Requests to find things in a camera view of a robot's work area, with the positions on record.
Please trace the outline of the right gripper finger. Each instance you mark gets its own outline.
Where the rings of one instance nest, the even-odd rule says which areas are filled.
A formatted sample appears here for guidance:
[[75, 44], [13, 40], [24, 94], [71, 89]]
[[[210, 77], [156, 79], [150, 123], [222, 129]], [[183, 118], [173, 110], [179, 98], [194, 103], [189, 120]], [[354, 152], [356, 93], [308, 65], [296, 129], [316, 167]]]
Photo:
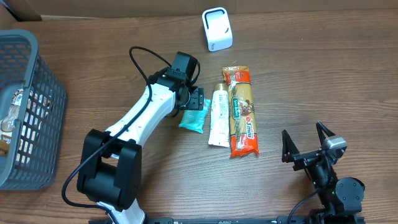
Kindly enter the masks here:
[[284, 129], [282, 131], [282, 162], [293, 162], [295, 157], [299, 155], [299, 150], [297, 149], [288, 132]]
[[316, 129], [321, 145], [324, 145], [326, 138], [335, 136], [335, 133], [330, 131], [321, 121], [316, 123]]

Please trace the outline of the teal snack packet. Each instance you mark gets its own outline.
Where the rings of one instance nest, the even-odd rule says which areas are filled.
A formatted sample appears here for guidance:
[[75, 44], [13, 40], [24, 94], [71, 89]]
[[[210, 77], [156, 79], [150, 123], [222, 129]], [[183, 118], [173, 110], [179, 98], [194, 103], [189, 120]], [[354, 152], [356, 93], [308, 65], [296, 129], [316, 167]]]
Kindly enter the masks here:
[[203, 127], [205, 119], [210, 107], [210, 100], [204, 99], [204, 106], [202, 110], [187, 110], [184, 112], [179, 128], [185, 128], [191, 131], [196, 131], [203, 134]]

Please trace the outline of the white tube gold cap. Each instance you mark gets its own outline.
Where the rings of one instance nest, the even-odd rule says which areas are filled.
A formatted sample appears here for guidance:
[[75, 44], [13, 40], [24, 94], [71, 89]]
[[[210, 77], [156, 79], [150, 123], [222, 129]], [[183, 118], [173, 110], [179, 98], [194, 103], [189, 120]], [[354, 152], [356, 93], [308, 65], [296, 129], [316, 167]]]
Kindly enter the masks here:
[[216, 84], [211, 100], [209, 145], [229, 147], [229, 101], [226, 83]]

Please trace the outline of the orange spaghetti packet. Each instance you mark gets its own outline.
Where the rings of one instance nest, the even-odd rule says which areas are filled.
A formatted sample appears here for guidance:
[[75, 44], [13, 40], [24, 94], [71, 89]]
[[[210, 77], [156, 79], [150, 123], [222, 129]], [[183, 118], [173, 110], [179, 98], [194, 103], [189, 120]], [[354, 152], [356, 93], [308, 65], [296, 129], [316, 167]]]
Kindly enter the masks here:
[[228, 87], [231, 157], [259, 155], [249, 67], [224, 67], [223, 78]]

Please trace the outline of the beige brown bread bag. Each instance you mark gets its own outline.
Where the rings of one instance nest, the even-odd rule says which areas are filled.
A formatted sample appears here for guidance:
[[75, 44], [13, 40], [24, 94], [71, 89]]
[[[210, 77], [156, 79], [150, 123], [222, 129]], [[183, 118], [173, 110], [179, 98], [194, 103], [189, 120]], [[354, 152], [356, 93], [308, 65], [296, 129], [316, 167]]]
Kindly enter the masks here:
[[6, 157], [9, 153], [12, 132], [15, 129], [15, 120], [18, 118], [22, 103], [23, 89], [18, 89], [12, 96], [11, 105], [7, 116], [1, 120], [1, 156]]

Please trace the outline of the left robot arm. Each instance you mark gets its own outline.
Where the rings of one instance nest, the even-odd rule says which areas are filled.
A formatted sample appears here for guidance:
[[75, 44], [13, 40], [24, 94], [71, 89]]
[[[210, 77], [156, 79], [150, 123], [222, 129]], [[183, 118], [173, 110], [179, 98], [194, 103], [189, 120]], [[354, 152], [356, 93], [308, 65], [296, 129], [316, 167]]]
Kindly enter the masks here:
[[204, 107], [204, 91], [195, 86], [200, 63], [177, 52], [174, 61], [151, 76], [137, 103], [105, 131], [85, 137], [81, 163], [73, 172], [77, 190], [105, 211], [106, 223], [145, 223], [137, 202], [142, 174], [142, 148], [161, 120], [172, 111]]

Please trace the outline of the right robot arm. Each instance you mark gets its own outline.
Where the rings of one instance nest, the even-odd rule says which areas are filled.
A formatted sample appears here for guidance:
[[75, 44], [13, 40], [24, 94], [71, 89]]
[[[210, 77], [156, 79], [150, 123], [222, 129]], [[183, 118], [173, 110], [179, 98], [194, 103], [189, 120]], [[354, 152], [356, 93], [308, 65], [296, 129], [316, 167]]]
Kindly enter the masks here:
[[[346, 140], [330, 131], [322, 122], [316, 123], [320, 147], [300, 153], [286, 130], [282, 131], [282, 162], [294, 171], [304, 170], [315, 191], [299, 201], [286, 218], [287, 223], [364, 223], [357, 214], [362, 211], [365, 185], [357, 178], [337, 178], [333, 169], [346, 151]], [[313, 209], [306, 217], [296, 217], [297, 209], [317, 195], [322, 208]]]

